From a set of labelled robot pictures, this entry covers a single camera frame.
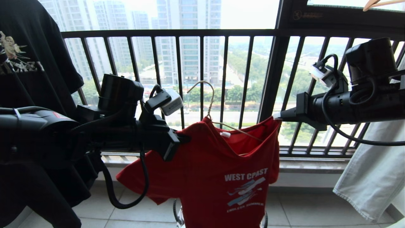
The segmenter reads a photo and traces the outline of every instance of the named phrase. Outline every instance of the hanger hook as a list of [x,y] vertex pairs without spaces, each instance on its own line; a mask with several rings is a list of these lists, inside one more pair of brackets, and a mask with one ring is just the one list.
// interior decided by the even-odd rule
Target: hanger hook
[[194,87],[196,87],[196,85],[198,85],[198,84],[200,84],[200,83],[209,84],[209,86],[211,86],[211,89],[212,89],[211,102],[209,103],[208,114],[207,114],[207,117],[208,117],[210,120],[212,120],[211,115],[210,115],[210,112],[211,112],[211,108],[212,108],[212,103],[214,103],[214,87],[211,85],[211,83],[209,83],[209,82],[207,82],[207,81],[199,81],[199,82],[197,82],[196,84],[194,84],[193,87],[191,87],[191,88],[187,91],[187,93],[189,93],[192,89],[194,89]]

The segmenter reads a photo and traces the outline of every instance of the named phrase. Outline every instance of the red t-shirt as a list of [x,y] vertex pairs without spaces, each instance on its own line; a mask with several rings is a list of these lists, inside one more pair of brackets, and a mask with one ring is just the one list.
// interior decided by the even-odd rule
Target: red t-shirt
[[[209,118],[180,133],[191,136],[172,161],[158,153],[145,156],[149,172],[147,196],[157,204],[180,198],[187,228],[258,228],[264,216],[267,188],[279,173],[277,129],[272,117],[243,129],[264,140],[238,131],[229,138],[220,135]],[[130,190],[142,193],[144,176],[141,161],[126,166],[117,180]]]

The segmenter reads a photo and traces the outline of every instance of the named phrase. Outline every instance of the clothes hanger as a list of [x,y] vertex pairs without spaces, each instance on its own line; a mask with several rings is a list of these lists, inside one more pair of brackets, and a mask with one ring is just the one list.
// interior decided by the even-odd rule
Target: clothes hanger
[[377,7],[377,6],[385,6],[385,5],[391,5],[391,4],[396,4],[396,3],[401,3],[401,2],[405,2],[405,0],[391,0],[391,1],[387,1],[387,2],[380,2],[378,3],[380,0],[369,0],[366,5],[363,8],[363,11],[367,11],[370,8],[373,7]]
[[257,137],[254,137],[253,135],[251,135],[251,134],[249,134],[249,133],[246,133],[246,132],[241,131],[241,130],[239,130],[239,129],[233,128],[233,127],[231,127],[231,126],[229,126],[229,125],[226,125],[226,124],[224,124],[224,123],[213,122],[213,121],[212,121],[212,118],[211,118],[211,115],[210,115],[210,112],[211,112],[211,108],[212,108],[212,103],[214,103],[214,87],[211,85],[211,83],[209,83],[209,82],[207,82],[207,81],[199,81],[199,82],[197,82],[196,84],[194,84],[193,87],[191,87],[191,88],[187,91],[187,93],[189,93],[192,89],[194,89],[194,87],[196,87],[196,86],[197,86],[198,84],[200,84],[200,83],[206,83],[206,84],[208,84],[208,85],[211,87],[211,89],[212,89],[211,102],[209,103],[208,114],[207,114],[207,117],[211,120],[212,123],[219,124],[219,125],[221,125],[221,124],[222,124],[222,125],[225,125],[225,126],[231,128],[231,129],[234,129],[235,131],[239,131],[240,133],[243,133],[243,134],[245,134],[245,135],[247,135],[247,136],[250,136],[250,137],[252,137],[252,138],[254,138],[254,139],[257,139],[257,140],[259,140],[259,141],[261,141],[261,142],[263,141],[263,140],[261,140],[261,139],[259,139],[259,138],[257,138]]

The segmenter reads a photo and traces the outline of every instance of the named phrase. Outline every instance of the tiled floor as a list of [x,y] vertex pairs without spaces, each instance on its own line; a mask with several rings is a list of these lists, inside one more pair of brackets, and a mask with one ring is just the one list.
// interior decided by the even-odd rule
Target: tiled floor
[[[115,192],[120,202],[133,201],[137,195],[123,188]],[[90,199],[74,207],[82,228],[175,228],[173,200],[157,206],[150,199],[130,209],[114,208],[104,187],[92,188]],[[394,220],[384,214],[378,224],[365,221],[346,201],[334,194],[270,193],[266,203],[269,228],[385,228]],[[32,213],[20,228],[52,228]]]

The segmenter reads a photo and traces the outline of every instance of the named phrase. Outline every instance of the printed graphic on t-shirt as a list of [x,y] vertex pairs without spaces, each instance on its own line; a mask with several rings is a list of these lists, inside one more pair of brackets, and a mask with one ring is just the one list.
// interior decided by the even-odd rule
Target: printed graphic on t-shirt
[[30,58],[23,56],[26,52],[22,51],[21,48],[24,48],[27,45],[16,44],[13,37],[6,36],[2,31],[0,31],[0,44],[4,47],[7,57],[17,73],[44,71],[44,68],[39,61],[27,61]]
[[228,195],[234,198],[228,202],[228,206],[233,206],[233,208],[227,210],[227,212],[237,211],[248,206],[258,205],[263,206],[262,202],[249,202],[254,196],[259,194],[263,189],[261,187],[262,183],[265,182],[266,178],[262,175],[267,173],[268,168],[263,168],[252,173],[237,173],[237,174],[227,174],[225,175],[225,181],[246,181],[241,186],[234,188],[232,191],[228,191]]

